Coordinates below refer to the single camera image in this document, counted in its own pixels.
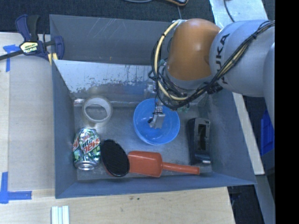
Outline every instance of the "black floor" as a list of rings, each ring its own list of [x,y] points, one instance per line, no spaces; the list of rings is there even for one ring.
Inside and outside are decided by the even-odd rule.
[[[275,19],[275,0],[262,0],[270,20]],[[122,0],[0,0],[0,31],[15,32],[15,19],[22,14],[40,16],[37,32],[50,33],[49,14],[107,17],[145,21],[167,21],[179,18],[178,8],[167,1],[130,3]],[[213,21],[209,0],[189,0],[181,7],[183,19],[202,18]],[[244,97],[258,145],[260,120],[265,110],[263,98]],[[275,173],[268,176],[275,198]],[[237,224],[263,224],[254,186],[228,187],[232,194]]]

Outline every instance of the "blue bowl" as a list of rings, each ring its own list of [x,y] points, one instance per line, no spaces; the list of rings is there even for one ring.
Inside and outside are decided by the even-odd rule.
[[[153,117],[155,99],[146,99],[135,108],[133,121],[134,129],[138,137],[152,145],[161,145],[173,141],[178,135],[180,120],[176,111],[163,106],[165,118],[162,128],[151,128],[148,120]]]

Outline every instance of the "crushed can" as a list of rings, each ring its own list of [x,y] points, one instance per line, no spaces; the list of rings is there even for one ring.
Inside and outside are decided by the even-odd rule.
[[[100,136],[95,129],[82,128],[73,143],[74,166],[81,170],[93,170],[100,163]]]

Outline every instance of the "orange scoop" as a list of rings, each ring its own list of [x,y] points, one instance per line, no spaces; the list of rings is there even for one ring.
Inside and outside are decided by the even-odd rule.
[[[128,154],[130,173],[160,177],[163,169],[199,175],[199,167],[163,162],[160,153],[132,151]]]

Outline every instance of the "blue tape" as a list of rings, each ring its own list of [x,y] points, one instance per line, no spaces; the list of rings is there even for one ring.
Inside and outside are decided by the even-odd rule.
[[[3,49],[7,52],[7,53],[10,53],[10,52],[14,52],[14,51],[19,51],[20,48],[16,45],[8,45],[8,46],[4,46]],[[10,71],[10,58],[8,58],[6,60],[6,72],[9,72]]]
[[[8,172],[2,173],[0,203],[7,204],[10,200],[30,200],[32,191],[9,192],[7,190]]]

